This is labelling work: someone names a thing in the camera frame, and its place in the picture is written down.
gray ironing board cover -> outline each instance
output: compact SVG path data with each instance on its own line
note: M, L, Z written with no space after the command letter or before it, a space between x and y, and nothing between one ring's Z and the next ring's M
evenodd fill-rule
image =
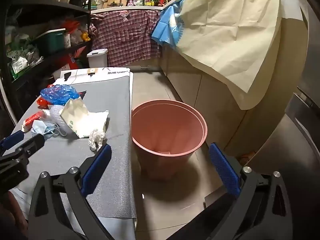
M136 218L131 173L130 77L129 75L116 76L117 78L111 80L72 85L78 92L86 90L83 101L90 112L109 110L106 137L112 149L112 157L94 193L87 197L87 201L98 217ZM37 111L39 108L34 102L13 132L20 130L23 121ZM24 141L31 136L31 133L27 132ZM17 146L8 150L6 154L13 152ZM70 167L80 166L87 157L92 155L87 138L79 139L76 135L65 138L51 137L46 140L42 149L30 157L27 167L29 177L21 182L17 189L22 191L23 195L27 195L30 200L42 171L48 171L51 175L62 174ZM66 211L71 212L66 194L61 193L61 198Z

pink bucket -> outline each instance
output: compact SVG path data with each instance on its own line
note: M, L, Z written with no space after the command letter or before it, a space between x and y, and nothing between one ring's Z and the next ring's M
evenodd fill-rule
M170 179L207 137L202 115L173 100L153 100L132 111L132 140L142 171L151 179Z

latex glove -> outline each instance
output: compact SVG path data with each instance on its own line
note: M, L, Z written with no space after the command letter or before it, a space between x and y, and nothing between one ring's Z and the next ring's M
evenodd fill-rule
M88 144L90 146L90 150L92 150L92 151L99 150L100 147L102 146L105 135L106 135L105 132L98 132L97 129L94 129L91 132L91 134L89 136L89 141L88 141Z

stainless steel refrigerator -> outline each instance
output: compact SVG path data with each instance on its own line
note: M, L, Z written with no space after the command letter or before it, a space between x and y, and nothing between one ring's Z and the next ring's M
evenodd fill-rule
M313 239L320 227L320 5L300 0L308 22L305 67L282 120L247 166L279 171L288 192L293 239Z

floor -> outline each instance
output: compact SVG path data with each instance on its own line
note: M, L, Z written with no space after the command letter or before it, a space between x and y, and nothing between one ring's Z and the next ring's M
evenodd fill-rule
M161 72L133 75L132 108L153 99L181 101ZM133 188L137 209L137 240L165 240L204 209L204 197L222 185L208 157L206 143L169 182L154 182L140 174L132 152Z

